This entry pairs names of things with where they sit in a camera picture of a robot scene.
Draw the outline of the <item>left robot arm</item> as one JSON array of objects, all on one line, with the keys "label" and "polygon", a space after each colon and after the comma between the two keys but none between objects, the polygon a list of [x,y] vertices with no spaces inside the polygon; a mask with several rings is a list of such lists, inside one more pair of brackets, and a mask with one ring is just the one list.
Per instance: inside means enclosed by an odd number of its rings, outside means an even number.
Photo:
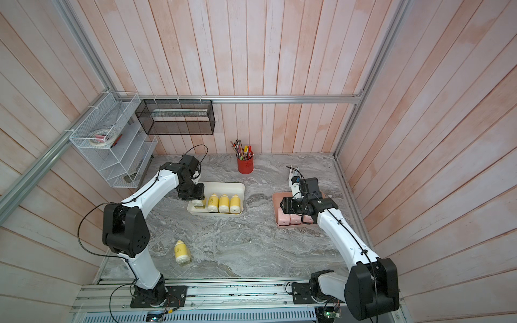
[{"label": "left robot arm", "polygon": [[125,261],[135,277],[136,298],[151,307],[162,307],[168,301],[168,290],[149,253],[146,217],[173,190],[183,201],[203,200],[205,186],[199,182],[200,175],[201,161],[183,155],[177,163],[160,166],[136,193],[104,208],[102,243]]}]

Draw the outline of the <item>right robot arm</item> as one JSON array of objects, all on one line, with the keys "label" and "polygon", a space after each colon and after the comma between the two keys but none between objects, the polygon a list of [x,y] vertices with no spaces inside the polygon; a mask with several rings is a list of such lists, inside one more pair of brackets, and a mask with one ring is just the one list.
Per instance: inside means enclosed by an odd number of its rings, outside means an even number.
[{"label": "right robot arm", "polygon": [[397,266],[381,258],[347,223],[338,205],[320,192],[317,178],[305,178],[296,169],[289,174],[291,196],[280,208],[302,223],[320,227],[334,243],[348,268],[346,277],[332,270],[312,273],[308,287],[317,301],[343,301],[356,320],[378,318],[400,307]]}]

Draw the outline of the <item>yellow pencil sharpener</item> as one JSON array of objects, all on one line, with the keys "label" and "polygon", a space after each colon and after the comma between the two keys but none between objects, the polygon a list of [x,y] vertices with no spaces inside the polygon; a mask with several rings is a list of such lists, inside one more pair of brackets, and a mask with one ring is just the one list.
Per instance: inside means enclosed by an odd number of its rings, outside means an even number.
[{"label": "yellow pencil sharpener", "polygon": [[212,194],[207,200],[207,211],[210,213],[219,212],[219,197],[216,194]]},{"label": "yellow pencil sharpener", "polygon": [[238,195],[234,195],[230,199],[230,213],[240,214],[242,212],[241,199]]},{"label": "yellow pencil sharpener", "polygon": [[182,241],[178,240],[174,246],[175,261],[179,265],[187,264],[191,261],[191,253],[188,246]]},{"label": "yellow pencil sharpener", "polygon": [[230,212],[230,198],[227,195],[222,195],[219,197],[218,211],[220,213],[229,213]]},{"label": "yellow pencil sharpener", "polygon": [[206,206],[206,201],[201,199],[192,200],[193,207],[196,209],[204,209]]}]

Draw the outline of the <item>pink pencil sharpener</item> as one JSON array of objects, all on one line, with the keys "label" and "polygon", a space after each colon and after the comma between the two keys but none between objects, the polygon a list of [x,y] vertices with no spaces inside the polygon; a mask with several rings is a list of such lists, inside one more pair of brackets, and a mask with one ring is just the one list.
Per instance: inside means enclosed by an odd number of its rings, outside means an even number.
[{"label": "pink pencil sharpener", "polygon": [[289,226],[290,225],[290,215],[284,214],[282,211],[278,212],[276,215],[276,222],[279,226]]},{"label": "pink pencil sharpener", "polygon": [[291,226],[293,226],[293,225],[299,225],[299,224],[302,224],[302,223],[303,223],[303,221],[302,221],[302,216],[300,216],[300,215],[294,215],[294,214],[291,214],[291,215],[289,216],[289,224],[290,224]]},{"label": "pink pencil sharpener", "polygon": [[315,222],[314,222],[314,220],[312,219],[312,217],[311,217],[311,216],[309,216],[309,215],[303,215],[303,216],[302,216],[302,223],[303,223],[303,224],[309,224],[309,225],[311,225],[311,224],[314,224]]}]

